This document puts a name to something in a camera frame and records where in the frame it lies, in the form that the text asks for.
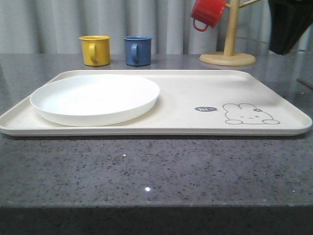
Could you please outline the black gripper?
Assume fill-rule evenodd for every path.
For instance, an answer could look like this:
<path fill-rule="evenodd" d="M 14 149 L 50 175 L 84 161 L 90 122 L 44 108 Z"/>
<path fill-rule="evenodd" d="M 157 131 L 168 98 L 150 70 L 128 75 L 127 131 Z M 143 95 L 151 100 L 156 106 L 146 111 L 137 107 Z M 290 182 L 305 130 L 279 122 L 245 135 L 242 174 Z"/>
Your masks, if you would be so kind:
<path fill-rule="evenodd" d="M 271 34 L 269 50 L 285 55 L 313 23 L 311 0 L 269 0 Z"/>

